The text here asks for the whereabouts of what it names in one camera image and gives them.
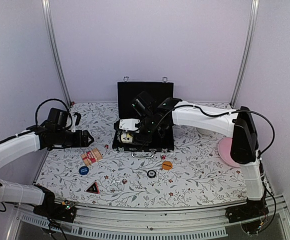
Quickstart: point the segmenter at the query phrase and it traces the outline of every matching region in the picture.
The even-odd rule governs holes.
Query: pink plate
[[[233,139],[231,137],[225,137],[220,140],[218,144],[218,152],[221,157],[221,159],[228,164],[229,166],[232,166],[234,168],[240,168],[239,164],[233,161],[233,159],[230,156],[230,149],[231,149],[231,143]]]

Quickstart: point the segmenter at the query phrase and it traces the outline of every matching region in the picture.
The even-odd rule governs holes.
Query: vent grille
[[[48,220],[40,218],[38,216],[31,216],[22,213],[21,220],[23,222],[48,229]],[[53,231],[59,232],[57,228],[51,228]],[[94,230],[87,227],[72,226],[70,231],[64,231],[67,234],[85,237],[93,240],[208,240],[227,237],[226,229],[224,227],[215,228],[211,230],[202,230],[195,232],[184,233],[120,233]]]

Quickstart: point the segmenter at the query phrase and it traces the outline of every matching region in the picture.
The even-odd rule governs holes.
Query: black and white round object
[[[147,176],[150,178],[150,179],[153,179],[155,176],[156,176],[156,172],[154,170],[149,170],[147,172]]]

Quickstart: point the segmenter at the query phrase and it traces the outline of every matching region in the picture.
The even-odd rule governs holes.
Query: floral pattern
[[[200,104],[229,108],[227,103]],[[153,158],[133,158],[130,152],[111,149],[117,103],[77,103],[71,111],[81,113],[77,128],[89,130],[95,142],[88,148],[49,152],[37,183],[53,191],[58,199],[119,207],[174,208],[246,198],[241,172],[219,157],[221,134],[201,135],[194,127],[174,126],[173,153],[166,153],[165,159],[159,152]],[[80,175],[78,170],[84,166],[80,155],[92,148],[98,148],[103,159],[89,166],[87,175]],[[173,168],[163,170],[163,161],[170,161]],[[157,175],[148,178],[149,170]],[[95,181],[100,194],[85,192]]]

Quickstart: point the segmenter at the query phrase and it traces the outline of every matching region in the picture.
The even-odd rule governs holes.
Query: white wall
[[[251,0],[51,1],[71,98],[116,101],[117,82],[175,83],[189,101],[229,102]]]
[[[257,27],[237,107],[263,113],[277,137],[264,154],[267,175],[290,209],[290,1],[260,1]],[[271,138],[270,127],[256,122],[260,146]]]
[[[51,97],[63,98],[41,1],[0,0],[0,140],[33,125],[37,105]],[[50,106],[42,108],[40,121]],[[28,154],[5,166],[0,178],[31,184],[42,154]],[[10,215],[10,206],[0,213],[0,240],[6,236]]]

